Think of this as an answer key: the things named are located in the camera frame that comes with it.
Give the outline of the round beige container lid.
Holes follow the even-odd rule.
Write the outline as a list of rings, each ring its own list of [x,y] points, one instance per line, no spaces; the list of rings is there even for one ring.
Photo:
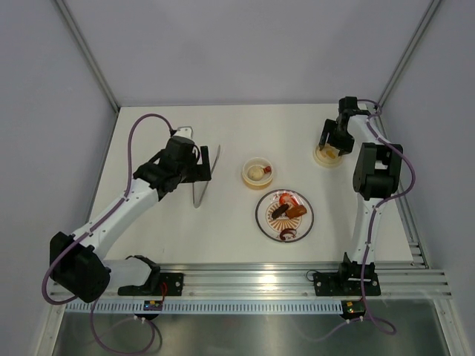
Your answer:
[[[317,146],[313,151],[313,157],[316,163],[324,168],[337,168],[344,161],[343,156],[339,156],[338,153],[336,148],[326,144],[323,148]]]

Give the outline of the metal food tongs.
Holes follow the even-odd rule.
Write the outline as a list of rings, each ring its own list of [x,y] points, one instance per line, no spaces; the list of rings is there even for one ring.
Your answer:
[[[201,163],[198,165],[198,178],[192,183],[193,206],[199,208],[203,202],[206,190],[212,180],[212,175],[220,158],[221,146],[217,146],[215,155],[210,160],[209,148],[207,146],[200,147]]]

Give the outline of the white round bun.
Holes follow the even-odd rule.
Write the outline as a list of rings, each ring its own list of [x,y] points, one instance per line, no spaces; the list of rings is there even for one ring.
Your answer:
[[[252,181],[260,181],[264,177],[264,171],[261,166],[258,165],[253,165],[252,167],[249,168],[247,171],[247,177],[252,180]]]

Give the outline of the round beige lunch container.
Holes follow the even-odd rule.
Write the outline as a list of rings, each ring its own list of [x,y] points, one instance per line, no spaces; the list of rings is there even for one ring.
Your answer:
[[[252,190],[268,188],[274,178],[272,163],[263,157],[248,159],[241,169],[243,184]]]

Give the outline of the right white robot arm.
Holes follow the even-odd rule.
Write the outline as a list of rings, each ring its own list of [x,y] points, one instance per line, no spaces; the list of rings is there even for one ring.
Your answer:
[[[352,153],[356,138],[361,139],[352,180],[357,215],[344,261],[369,271],[375,262],[377,233],[385,205],[399,186],[402,146],[388,142],[378,129],[372,128],[371,112],[358,104],[354,96],[338,101],[338,116],[325,120],[314,158],[324,166],[335,166]]]

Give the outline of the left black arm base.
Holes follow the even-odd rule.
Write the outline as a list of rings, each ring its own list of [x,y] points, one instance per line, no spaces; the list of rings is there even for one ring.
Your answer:
[[[118,288],[119,296],[127,297],[179,297],[183,293],[183,273],[160,272],[150,275],[141,286],[122,286]]]

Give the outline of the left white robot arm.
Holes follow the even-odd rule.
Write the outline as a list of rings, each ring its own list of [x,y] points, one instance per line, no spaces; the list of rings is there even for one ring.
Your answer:
[[[209,182],[209,149],[175,134],[164,149],[142,164],[128,180],[124,194],[95,220],[73,234],[50,240],[50,266],[44,277],[85,303],[98,300],[111,282],[122,296],[159,296],[171,291],[159,264],[142,255],[107,261],[105,256],[128,227],[178,185]]]

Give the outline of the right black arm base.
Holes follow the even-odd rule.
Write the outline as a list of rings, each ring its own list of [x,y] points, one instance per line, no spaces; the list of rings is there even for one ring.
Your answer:
[[[317,297],[377,297],[381,295],[378,275],[372,273],[360,277],[344,279],[338,272],[318,272],[309,270],[306,278],[310,281]]]

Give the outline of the red pepper slice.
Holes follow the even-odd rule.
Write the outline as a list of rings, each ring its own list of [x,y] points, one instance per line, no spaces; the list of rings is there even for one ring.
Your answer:
[[[279,203],[281,205],[287,204],[288,206],[299,206],[300,203],[297,201],[297,199],[290,193],[284,192],[280,195],[279,197]]]

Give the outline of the patterned round plate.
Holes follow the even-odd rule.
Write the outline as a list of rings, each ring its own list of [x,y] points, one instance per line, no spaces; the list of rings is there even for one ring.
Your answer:
[[[271,214],[281,205],[279,197],[284,192],[292,194],[301,205],[306,207],[307,213],[296,219],[289,219],[285,212],[273,220]],[[315,223],[315,214],[309,200],[302,194],[293,190],[278,189],[264,194],[258,200],[255,207],[255,221],[260,231],[269,239],[279,243],[294,243],[302,240],[311,232]],[[282,241],[279,239],[279,234],[287,228],[295,229],[296,237],[293,240]]]

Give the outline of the dark sea cucumber piece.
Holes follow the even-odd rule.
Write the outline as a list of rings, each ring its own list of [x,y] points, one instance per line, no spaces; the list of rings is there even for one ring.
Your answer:
[[[280,216],[282,216],[287,210],[289,209],[289,205],[288,204],[282,204],[280,205],[278,208],[276,208],[272,214],[271,214],[271,218],[273,220],[276,220],[277,218],[279,218]]]

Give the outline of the dark red octopus tentacle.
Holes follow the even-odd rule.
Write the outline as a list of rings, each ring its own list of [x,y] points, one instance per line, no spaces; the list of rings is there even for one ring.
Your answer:
[[[296,237],[296,230],[287,228],[284,229],[280,234],[279,234],[279,239],[282,241],[287,241],[287,240],[293,240]]]

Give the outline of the aluminium mounting rail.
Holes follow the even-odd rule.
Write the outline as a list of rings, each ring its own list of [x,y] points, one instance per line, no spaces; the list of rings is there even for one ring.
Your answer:
[[[163,265],[182,273],[185,300],[315,299],[312,272],[332,271],[335,264],[209,264]],[[451,288],[440,269],[381,265],[376,268],[381,299],[450,299]]]

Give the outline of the right aluminium frame post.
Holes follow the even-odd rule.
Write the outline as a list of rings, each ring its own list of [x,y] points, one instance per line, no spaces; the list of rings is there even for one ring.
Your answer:
[[[437,13],[439,12],[444,3],[445,1],[443,0],[429,1],[428,6],[423,12],[415,30],[413,31],[411,37],[405,45],[404,50],[402,51],[402,54],[396,63],[396,66],[390,74],[390,77],[387,80],[384,89],[379,96],[378,103],[381,107],[383,107],[390,98],[391,93],[396,88],[400,78],[404,74],[404,71],[410,64],[410,61],[413,58],[417,48],[422,43],[426,32],[428,32],[431,23],[435,19]]]

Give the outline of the left aluminium frame post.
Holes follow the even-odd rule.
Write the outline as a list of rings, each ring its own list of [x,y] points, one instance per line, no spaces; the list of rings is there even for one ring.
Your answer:
[[[108,101],[109,106],[112,111],[117,115],[120,110],[120,105],[115,97],[110,85],[108,84],[107,79],[105,78],[104,73],[102,72],[99,63],[97,62],[88,42],[82,32],[81,27],[79,26],[78,21],[75,19],[75,16],[70,9],[68,2],[64,0],[53,0],[53,5],[59,12],[62,21],[65,23],[68,32],[71,34],[74,43],[79,49],[83,59],[85,60],[86,65],[91,71],[96,83],[99,86],[99,89],[104,94],[105,98]]]

